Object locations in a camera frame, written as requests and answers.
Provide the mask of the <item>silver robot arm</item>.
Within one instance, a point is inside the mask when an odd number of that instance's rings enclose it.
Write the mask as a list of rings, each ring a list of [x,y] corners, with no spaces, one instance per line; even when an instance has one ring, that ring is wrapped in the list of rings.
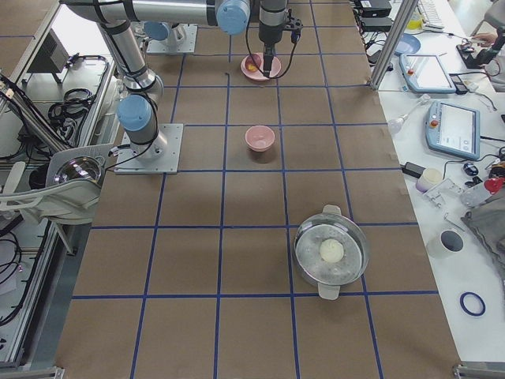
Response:
[[[287,7],[287,1],[135,1],[133,4],[134,20],[143,24],[149,39],[158,41],[169,40],[181,24],[207,24],[219,27],[230,36],[244,33],[245,45],[250,48],[249,27],[256,22],[263,44],[262,60],[257,62],[249,51],[248,61],[268,80],[287,74],[303,29],[301,20]],[[281,73],[274,73],[275,47],[284,32],[290,33],[293,47],[287,67]]]
[[[120,101],[117,117],[129,138],[133,156],[151,159],[164,153],[157,107],[163,81],[140,50],[133,22],[218,26],[229,35],[245,29],[255,6],[250,1],[63,1],[77,16],[93,21],[118,65],[128,95]]]

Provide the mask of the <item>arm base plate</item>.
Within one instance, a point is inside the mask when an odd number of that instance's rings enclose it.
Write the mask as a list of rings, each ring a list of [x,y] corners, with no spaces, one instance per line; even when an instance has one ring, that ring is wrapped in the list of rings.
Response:
[[[148,54],[192,54],[196,45],[196,24],[170,24],[146,21],[144,33],[148,37]]]
[[[184,126],[181,123],[160,123],[157,138],[146,152],[147,146],[130,144],[126,132],[122,143],[129,147],[118,151],[115,174],[176,174]]]

